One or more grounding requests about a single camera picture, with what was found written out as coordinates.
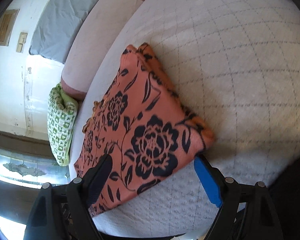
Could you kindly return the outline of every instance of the black rose pattern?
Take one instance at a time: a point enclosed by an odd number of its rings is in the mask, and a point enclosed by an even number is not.
[[[99,103],[99,109],[102,109],[104,103],[105,103],[104,99],[100,101],[100,103]]]
[[[119,91],[113,98],[110,99],[108,104],[108,126],[112,126],[113,131],[117,131],[120,115],[124,112],[128,105],[128,95],[122,95]]]
[[[161,182],[160,179],[154,179],[148,183],[142,184],[138,190],[137,190],[137,194],[141,194],[142,192],[146,191],[147,189],[150,189],[151,187],[155,186],[156,184],[158,184],[159,182]]]
[[[107,90],[107,92],[106,92],[106,95],[109,94],[109,92],[110,92],[110,90],[112,89],[112,87],[113,87],[114,85],[117,84],[117,79],[118,79],[119,73],[120,73],[120,68],[119,68],[119,70],[118,70],[118,72],[117,72],[117,75],[115,76],[114,80],[112,81],[110,87],[108,88],[108,90]]]
[[[151,71],[150,74],[152,75],[152,78],[157,82],[159,86],[162,86],[162,81],[161,79],[153,72]]]
[[[78,172],[77,172],[77,177],[82,178],[82,177],[83,177],[83,171],[78,171]]]
[[[154,176],[167,177],[178,165],[173,154],[178,148],[179,132],[172,128],[170,122],[163,122],[153,115],[147,125],[136,127],[131,144],[136,153],[136,175],[147,179]]]
[[[87,139],[87,145],[86,145],[86,151],[91,153],[92,150],[92,139],[93,139],[93,131],[90,131],[88,134],[88,139]]]

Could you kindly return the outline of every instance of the white wall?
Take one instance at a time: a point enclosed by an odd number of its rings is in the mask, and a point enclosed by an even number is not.
[[[31,38],[47,2],[48,0],[14,0],[8,9],[19,9],[20,11],[12,30],[9,46],[0,46],[0,130],[38,139],[47,139],[47,124],[45,120],[38,121],[37,125],[34,123],[34,120],[31,121],[31,125],[29,125],[29,122],[26,122],[24,78],[25,74],[29,73],[28,68],[31,67],[29,64],[26,65]],[[20,32],[28,33],[23,53],[16,52]],[[35,78],[40,78],[38,76],[40,72],[35,72],[37,73]],[[61,73],[60,69],[57,69],[56,73],[58,76]],[[36,80],[31,80],[31,82],[33,87],[36,87],[39,91],[41,90],[40,86],[45,85],[44,80],[41,80],[38,83],[40,85],[37,86],[34,85]],[[40,96],[37,99],[32,97],[31,100],[40,101]],[[31,102],[30,107],[34,108],[32,109],[34,115],[41,111],[41,109],[35,109],[35,102]]]
[[[62,63],[39,55],[27,57],[23,102],[28,130],[47,136],[49,93],[60,82],[63,66]]]

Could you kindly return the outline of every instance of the floor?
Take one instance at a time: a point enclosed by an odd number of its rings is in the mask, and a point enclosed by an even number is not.
[[[0,149],[0,180],[33,188],[49,182],[53,186],[70,182],[68,166],[55,160],[36,158]]]

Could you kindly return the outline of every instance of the mattress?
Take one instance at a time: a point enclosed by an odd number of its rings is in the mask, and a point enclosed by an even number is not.
[[[212,166],[239,183],[271,184],[300,156],[300,12],[291,0],[146,0],[97,71],[75,124],[70,172],[92,115],[128,44],[149,43],[181,101],[218,140]],[[131,201],[93,218],[123,237],[207,231],[217,208],[190,163]]]

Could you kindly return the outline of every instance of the pillow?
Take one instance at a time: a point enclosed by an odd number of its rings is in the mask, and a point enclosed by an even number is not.
[[[99,0],[83,23],[66,60],[61,86],[84,100],[110,46],[144,0]]]
[[[49,0],[31,40],[30,55],[65,63],[71,45],[98,0]]]
[[[60,166],[69,164],[69,147],[73,134],[78,103],[61,89],[54,87],[48,100],[48,137],[51,151]]]
[[[300,156],[300,11],[293,2],[145,0],[109,49],[83,102],[71,147],[72,179],[82,127],[117,74],[119,51],[143,42],[182,103],[215,132],[206,157],[225,176],[268,186]],[[217,211],[191,163],[93,221],[101,232],[122,237],[204,234]]]

